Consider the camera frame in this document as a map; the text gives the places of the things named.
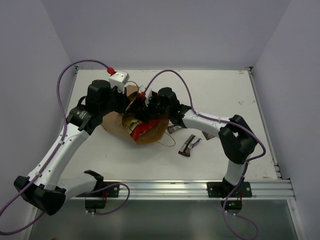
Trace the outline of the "brown chocolate bar wrapper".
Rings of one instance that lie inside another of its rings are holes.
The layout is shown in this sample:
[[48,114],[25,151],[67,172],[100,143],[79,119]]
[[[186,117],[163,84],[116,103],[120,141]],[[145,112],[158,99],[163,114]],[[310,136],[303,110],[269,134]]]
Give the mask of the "brown chocolate bar wrapper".
[[173,134],[173,133],[175,133],[177,131],[180,131],[182,129],[183,129],[183,127],[181,127],[179,125],[169,125],[167,127],[167,131],[168,131],[169,134]]

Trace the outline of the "brown purple chocolate bar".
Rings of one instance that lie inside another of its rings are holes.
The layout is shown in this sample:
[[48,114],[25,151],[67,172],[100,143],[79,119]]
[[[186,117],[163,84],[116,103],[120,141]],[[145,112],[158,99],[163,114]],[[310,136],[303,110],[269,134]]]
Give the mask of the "brown purple chocolate bar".
[[190,157],[191,156],[191,150],[201,142],[201,138],[191,134],[189,138],[184,142],[182,147],[179,149],[178,154]]

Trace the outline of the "dark chocolate bar wrapper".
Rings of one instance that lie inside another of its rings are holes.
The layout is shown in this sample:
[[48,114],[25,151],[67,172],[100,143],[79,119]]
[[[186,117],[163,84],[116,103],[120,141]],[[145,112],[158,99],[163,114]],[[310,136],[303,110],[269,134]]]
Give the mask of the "dark chocolate bar wrapper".
[[205,138],[207,141],[209,141],[209,140],[211,140],[211,139],[213,139],[213,138],[215,137],[214,135],[212,135],[212,134],[210,134],[210,133],[207,133],[207,132],[202,132],[202,134],[203,134],[204,138]]

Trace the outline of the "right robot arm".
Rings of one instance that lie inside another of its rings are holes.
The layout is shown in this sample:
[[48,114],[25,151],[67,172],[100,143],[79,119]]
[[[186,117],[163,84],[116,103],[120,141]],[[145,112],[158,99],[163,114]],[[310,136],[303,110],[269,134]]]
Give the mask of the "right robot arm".
[[248,159],[258,144],[241,116],[217,121],[211,115],[201,116],[194,113],[189,105],[180,103],[170,87],[161,88],[156,95],[149,97],[138,93],[129,109],[145,123],[167,117],[176,126],[200,130],[218,138],[228,158],[228,165],[220,186],[214,186],[212,190],[221,198],[235,196],[241,190],[240,183],[244,180]]

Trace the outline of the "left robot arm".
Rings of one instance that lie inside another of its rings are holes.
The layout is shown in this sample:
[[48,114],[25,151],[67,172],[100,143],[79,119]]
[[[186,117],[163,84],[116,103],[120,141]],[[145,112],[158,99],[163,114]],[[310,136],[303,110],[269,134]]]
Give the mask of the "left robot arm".
[[95,171],[86,170],[68,180],[61,180],[61,175],[78,148],[102,123],[103,117],[111,112],[123,113],[129,103],[124,82],[94,80],[88,86],[87,94],[70,110],[59,138],[38,166],[28,176],[18,176],[14,181],[22,198],[52,216],[73,197],[101,195],[104,178]]

